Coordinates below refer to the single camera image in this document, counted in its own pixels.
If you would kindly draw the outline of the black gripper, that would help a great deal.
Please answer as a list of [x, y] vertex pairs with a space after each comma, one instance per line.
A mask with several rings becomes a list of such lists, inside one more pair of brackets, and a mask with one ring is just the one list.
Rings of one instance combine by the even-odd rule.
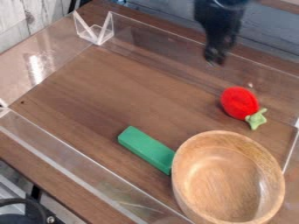
[[224, 65], [236, 42], [248, 2], [250, 0], [195, 0], [194, 19], [207, 35], [203, 56], [214, 65]]

